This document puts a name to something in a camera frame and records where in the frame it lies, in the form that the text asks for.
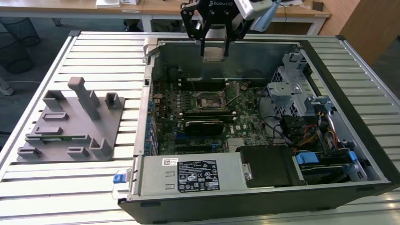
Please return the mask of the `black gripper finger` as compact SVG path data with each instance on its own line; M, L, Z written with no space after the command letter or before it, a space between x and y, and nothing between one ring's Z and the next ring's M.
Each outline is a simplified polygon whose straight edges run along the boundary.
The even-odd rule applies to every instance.
M201 16L198 28L191 19L194 11L197 11ZM205 36L210 28L209 12L210 9L207 3L181 3L179 5L179 16L186 29L187 37L195 41L199 41L199 56L203 56Z
M250 21L241 20L238 25L233 28L231 21L225 23L225 38L223 38L223 57L229 55L229 44L235 39L242 39L250 28Z

